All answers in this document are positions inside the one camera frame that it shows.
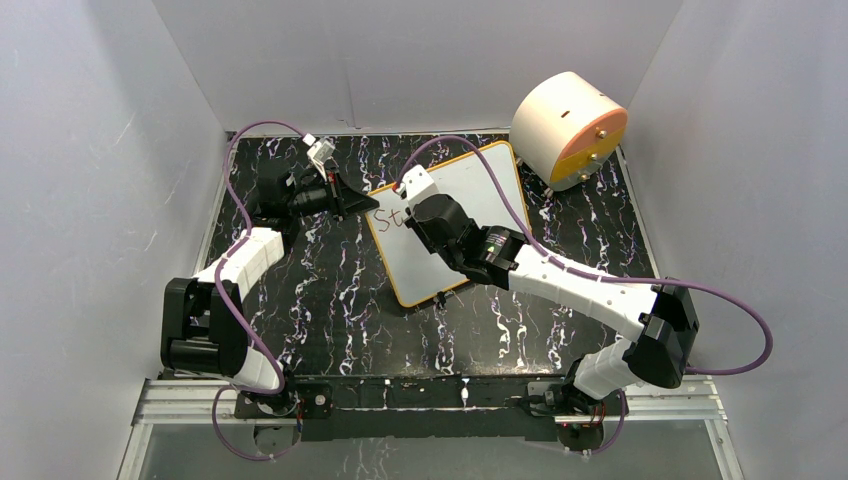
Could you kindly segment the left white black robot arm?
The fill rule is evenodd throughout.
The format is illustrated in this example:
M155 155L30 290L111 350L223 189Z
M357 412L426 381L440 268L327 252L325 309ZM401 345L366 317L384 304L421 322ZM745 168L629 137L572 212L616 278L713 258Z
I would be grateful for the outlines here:
M338 220L376 209L378 200L353 189L333 168L301 175L282 165L259 167L244 210L250 223L216 261L165 287L160 359L164 367L226 379L254 393L275 416L294 411L297 387L285 366L249 325L243 300L265 273L293 249L304 218Z

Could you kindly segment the yellow framed whiteboard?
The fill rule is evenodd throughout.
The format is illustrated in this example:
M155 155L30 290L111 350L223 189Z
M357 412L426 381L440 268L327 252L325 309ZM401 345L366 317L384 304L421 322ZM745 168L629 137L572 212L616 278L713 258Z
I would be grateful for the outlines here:
M366 215L399 304L411 308L468 282L506 289L529 227L511 145L497 141L406 175L431 178L434 197L410 203L387 185Z

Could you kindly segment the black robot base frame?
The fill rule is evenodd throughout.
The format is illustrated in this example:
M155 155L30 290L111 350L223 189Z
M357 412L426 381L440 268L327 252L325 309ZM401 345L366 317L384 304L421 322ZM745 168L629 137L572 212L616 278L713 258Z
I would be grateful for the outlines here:
M300 424L305 440L516 437L600 442L615 396L579 398L553 374L299 376L286 396L236 398L234 415L262 426Z

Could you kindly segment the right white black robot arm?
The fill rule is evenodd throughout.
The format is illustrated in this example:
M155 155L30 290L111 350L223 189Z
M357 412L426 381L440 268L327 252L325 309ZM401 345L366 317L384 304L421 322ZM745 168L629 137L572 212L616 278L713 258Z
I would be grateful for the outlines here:
M531 237L503 226L479 226L451 196L432 195L407 208L406 226L427 251L466 279L532 294L568 307L620 334L575 361L562 388L565 405L590 413L615 390L643 382L680 386L699 330L684 287L635 288L626 279L578 271Z

